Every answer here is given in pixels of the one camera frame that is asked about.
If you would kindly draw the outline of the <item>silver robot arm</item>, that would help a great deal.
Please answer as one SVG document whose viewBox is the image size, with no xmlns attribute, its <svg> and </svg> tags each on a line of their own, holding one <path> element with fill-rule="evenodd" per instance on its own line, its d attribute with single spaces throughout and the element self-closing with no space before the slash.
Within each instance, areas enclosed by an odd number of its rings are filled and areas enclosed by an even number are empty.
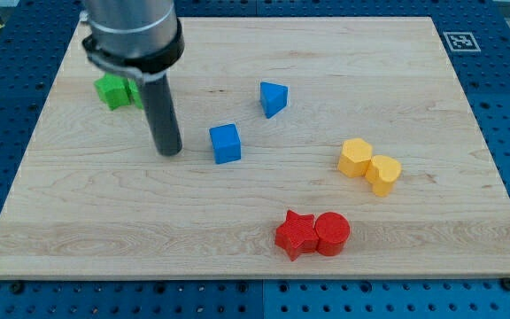
<svg viewBox="0 0 510 319">
<path fill-rule="evenodd" d="M 141 58 L 164 49 L 178 22 L 173 0 L 84 0 L 93 42 L 121 58 Z"/>
</svg>

